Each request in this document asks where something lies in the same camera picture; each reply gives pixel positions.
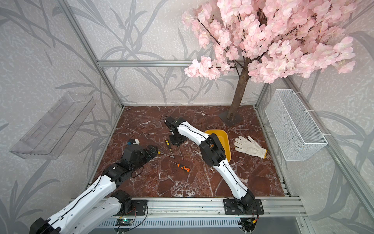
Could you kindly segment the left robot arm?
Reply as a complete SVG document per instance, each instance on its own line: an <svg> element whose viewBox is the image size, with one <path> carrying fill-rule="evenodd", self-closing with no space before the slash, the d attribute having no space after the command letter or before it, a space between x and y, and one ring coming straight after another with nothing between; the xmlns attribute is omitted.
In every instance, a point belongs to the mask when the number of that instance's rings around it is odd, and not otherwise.
<svg viewBox="0 0 374 234"><path fill-rule="evenodd" d="M113 215L136 213L131 196L118 187L134 171L158 155L158 147L131 144L122 158L104 170L81 195L48 219L39 218L30 227L31 234L88 234Z"/></svg>

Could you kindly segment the yellow plastic storage box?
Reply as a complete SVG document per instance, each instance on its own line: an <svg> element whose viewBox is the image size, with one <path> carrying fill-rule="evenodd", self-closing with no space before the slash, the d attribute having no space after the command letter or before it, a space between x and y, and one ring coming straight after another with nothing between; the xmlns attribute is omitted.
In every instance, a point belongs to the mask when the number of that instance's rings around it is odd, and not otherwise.
<svg viewBox="0 0 374 234"><path fill-rule="evenodd" d="M229 145L229 139L228 139L228 134L224 130L219 130L219 129L211 129L211 130L206 130L206 134L215 134L218 139L220 140L224 150L225 150L225 155L228 160L228 162L231 161L231 150L230 150L230 145Z"/></svg>

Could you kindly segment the orange black stubby screwdriver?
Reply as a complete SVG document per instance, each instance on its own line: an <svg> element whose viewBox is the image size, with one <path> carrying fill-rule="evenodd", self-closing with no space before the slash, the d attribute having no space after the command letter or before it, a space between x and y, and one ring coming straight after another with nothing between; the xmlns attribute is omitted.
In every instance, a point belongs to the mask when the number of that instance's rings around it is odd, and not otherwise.
<svg viewBox="0 0 374 234"><path fill-rule="evenodd" d="M176 163L176 162L173 162L173 161L170 161L171 163L175 164L178 168L181 168L183 171L186 171L186 172L190 172L191 169L188 168L187 166L183 165L183 164L180 164L180 163Z"/></svg>

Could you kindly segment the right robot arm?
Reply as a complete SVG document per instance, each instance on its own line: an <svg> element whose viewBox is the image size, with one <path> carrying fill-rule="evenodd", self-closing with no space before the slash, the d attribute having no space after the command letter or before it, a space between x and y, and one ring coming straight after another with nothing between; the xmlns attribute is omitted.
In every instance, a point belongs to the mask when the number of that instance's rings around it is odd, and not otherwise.
<svg viewBox="0 0 374 234"><path fill-rule="evenodd" d="M183 118L174 119L173 117L167 117L165 125L171 132L170 139L172 143L183 143L185 140L190 139L199 146L202 159L222 176L241 212L246 214L254 208L259 209L253 193L241 182L231 168L226 152L216 134L209 135L204 133Z"/></svg>

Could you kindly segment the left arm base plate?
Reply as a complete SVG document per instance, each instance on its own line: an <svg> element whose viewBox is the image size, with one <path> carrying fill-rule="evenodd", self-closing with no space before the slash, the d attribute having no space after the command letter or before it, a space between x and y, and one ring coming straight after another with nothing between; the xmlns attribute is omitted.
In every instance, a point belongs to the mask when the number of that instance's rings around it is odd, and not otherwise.
<svg viewBox="0 0 374 234"><path fill-rule="evenodd" d="M144 216L148 211L148 201L128 199L121 205L118 215L139 215Z"/></svg>

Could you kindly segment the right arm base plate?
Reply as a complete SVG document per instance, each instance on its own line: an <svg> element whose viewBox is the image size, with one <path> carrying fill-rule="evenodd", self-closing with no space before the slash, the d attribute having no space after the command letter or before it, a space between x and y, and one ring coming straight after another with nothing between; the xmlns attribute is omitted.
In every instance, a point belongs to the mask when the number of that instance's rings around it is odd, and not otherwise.
<svg viewBox="0 0 374 234"><path fill-rule="evenodd" d="M248 206L238 199L224 198L223 203L226 215L263 215L265 213L260 199L251 200Z"/></svg>

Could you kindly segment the black yellow handle screwdriver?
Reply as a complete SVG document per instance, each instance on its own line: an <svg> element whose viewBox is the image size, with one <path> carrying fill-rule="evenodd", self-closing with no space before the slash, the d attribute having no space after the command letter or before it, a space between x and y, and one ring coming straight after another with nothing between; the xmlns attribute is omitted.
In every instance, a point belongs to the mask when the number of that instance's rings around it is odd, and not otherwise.
<svg viewBox="0 0 374 234"><path fill-rule="evenodd" d="M167 145L167 148L171 151L170 142L167 139L165 139L165 143Z"/></svg>

